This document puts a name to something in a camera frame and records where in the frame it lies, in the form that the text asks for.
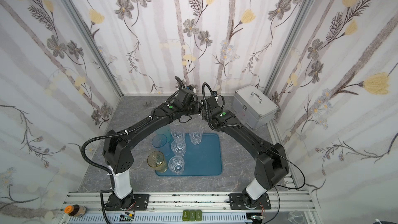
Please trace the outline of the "clear faceted glass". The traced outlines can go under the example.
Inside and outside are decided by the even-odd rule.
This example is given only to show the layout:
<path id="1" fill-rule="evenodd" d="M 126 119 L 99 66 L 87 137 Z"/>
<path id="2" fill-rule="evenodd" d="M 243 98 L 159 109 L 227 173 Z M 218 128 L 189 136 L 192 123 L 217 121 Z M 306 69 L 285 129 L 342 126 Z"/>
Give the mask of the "clear faceted glass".
<path id="1" fill-rule="evenodd" d="M 182 138 L 177 138 L 171 143 L 171 149 L 175 156 L 183 157 L 186 153 L 186 143 Z"/>
<path id="2" fill-rule="evenodd" d="M 186 139 L 186 131 L 183 127 L 172 128 L 171 134 L 174 140 L 176 139 Z"/>
<path id="3" fill-rule="evenodd" d="M 199 145 L 202 141 L 203 129 L 201 127 L 192 127 L 189 130 L 190 141 L 193 145 Z"/>
<path id="4" fill-rule="evenodd" d="M 172 173 L 180 175 L 184 172 L 185 161 L 181 156 L 174 156 L 169 160 L 168 166 Z"/>

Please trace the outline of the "blue transparent tall cup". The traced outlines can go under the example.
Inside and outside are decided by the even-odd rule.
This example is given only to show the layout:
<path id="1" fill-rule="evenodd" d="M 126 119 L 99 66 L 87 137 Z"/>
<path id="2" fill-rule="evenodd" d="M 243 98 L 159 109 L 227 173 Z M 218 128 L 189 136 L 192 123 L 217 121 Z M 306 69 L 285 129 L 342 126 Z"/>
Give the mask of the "blue transparent tall cup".
<path id="1" fill-rule="evenodd" d="M 156 151 L 162 152 L 165 157 L 171 153 L 168 138 L 164 134 L 157 134 L 155 137 L 153 137 L 152 146 L 156 149 Z"/>

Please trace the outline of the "yellow transparent cup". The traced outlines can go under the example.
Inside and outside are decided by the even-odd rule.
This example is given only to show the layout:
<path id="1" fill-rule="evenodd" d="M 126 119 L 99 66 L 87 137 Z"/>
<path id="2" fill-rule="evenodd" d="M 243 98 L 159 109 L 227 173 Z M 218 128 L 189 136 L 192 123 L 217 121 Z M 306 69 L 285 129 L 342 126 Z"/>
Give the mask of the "yellow transparent cup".
<path id="1" fill-rule="evenodd" d="M 147 164 L 157 172 L 164 173 L 167 171 L 165 156 L 160 151 L 150 153 L 147 157 Z"/>

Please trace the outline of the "teal transparent cup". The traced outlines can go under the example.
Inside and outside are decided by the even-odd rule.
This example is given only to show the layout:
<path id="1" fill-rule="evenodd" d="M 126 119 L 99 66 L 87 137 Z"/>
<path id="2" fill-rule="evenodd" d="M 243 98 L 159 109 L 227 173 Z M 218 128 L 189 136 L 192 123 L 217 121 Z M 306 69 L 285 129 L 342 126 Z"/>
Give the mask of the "teal transparent cup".
<path id="1" fill-rule="evenodd" d="M 156 134 L 165 135 L 168 142 L 172 139 L 171 130 L 170 130 L 170 126 L 169 125 L 165 125 L 165 126 L 159 128 L 159 129 L 157 129 L 156 130 Z"/>

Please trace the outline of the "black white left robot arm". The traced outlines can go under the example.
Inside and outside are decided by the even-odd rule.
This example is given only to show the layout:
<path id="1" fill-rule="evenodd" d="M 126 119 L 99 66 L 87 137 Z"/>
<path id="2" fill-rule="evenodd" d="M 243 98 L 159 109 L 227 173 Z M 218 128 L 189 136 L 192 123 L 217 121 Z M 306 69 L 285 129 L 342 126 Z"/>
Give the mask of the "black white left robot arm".
<path id="1" fill-rule="evenodd" d="M 105 210 L 124 210 L 135 203 L 129 169 L 134 158 L 131 150 L 147 136 L 182 116 L 198 115 L 203 109 L 197 96 L 165 101 L 135 125 L 119 132 L 109 131 L 105 139 L 103 157 L 114 180 L 113 190 L 105 203 Z"/>

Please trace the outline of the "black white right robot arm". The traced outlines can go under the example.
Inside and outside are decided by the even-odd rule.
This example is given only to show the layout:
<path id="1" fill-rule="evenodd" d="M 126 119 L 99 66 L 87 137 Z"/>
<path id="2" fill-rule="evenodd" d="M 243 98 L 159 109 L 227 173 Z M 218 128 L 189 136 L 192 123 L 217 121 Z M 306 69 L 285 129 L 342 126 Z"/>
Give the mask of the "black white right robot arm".
<path id="1" fill-rule="evenodd" d="M 256 161 L 255 179 L 243 190 L 244 203 L 254 207 L 260 198 L 277 183 L 290 169 L 286 151 L 280 143 L 272 144 L 249 128 L 229 110 L 223 110 L 214 97 L 201 100 L 202 119 L 214 131 L 221 131 L 240 143 Z"/>

